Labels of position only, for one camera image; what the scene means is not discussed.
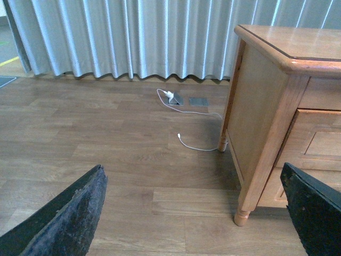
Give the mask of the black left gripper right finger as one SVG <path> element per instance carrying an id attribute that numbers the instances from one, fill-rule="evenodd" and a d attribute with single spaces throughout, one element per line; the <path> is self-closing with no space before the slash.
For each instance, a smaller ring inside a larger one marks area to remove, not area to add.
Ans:
<path id="1" fill-rule="evenodd" d="M 340 192 L 285 162 L 280 179 L 308 255 L 340 255 Z"/>

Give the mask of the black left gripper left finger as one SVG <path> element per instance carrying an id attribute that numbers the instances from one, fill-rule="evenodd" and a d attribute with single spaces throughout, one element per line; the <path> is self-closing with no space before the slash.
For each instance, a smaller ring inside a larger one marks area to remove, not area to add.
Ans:
<path id="1" fill-rule="evenodd" d="M 1 255 L 86 255 L 103 208 L 108 177 L 97 165 L 1 236 Z"/>

